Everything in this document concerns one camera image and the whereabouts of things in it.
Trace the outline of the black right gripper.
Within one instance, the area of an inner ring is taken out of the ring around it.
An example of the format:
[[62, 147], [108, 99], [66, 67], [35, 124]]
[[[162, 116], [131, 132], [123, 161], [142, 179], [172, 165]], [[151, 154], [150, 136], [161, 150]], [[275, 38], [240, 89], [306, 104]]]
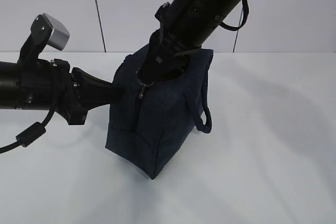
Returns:
[[178, 66], [174, 56], [188, 54], [201, 47], [202, 0], [173, 0], [162, 4], [155, 18], [159, 28], [151, 35], [145, 60], [138, 70], [138, 80], [151, 85], [178, 78], [186, 72], [190, 58]]

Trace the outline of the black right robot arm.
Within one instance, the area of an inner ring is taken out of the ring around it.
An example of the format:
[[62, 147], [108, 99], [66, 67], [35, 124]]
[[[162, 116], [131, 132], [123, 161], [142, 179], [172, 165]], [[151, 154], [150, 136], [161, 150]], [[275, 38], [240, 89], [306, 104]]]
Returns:
[[239, 2], [248, 15], [247, 0], [174, 0], [161, 5], [155, 14], [160, 28], [150, 37], [146, 58], [136, 73], [140, 84], [151, 86], [185, 66], [217, 27], [238, 30], [223, 21]]

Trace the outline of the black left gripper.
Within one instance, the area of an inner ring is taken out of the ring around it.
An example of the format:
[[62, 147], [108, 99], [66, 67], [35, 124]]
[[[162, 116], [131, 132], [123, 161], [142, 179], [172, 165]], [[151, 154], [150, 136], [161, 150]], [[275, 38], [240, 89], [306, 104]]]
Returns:
[[68, 125], [84, 125], [88, 110], [115, 104], [124, 94], [122, 88], [80, 68], [70, 71], [69, 62], [61, 59], [18, 60], [18, 66], [18, 108], [47, 111], [43, 126], [56, 113]]

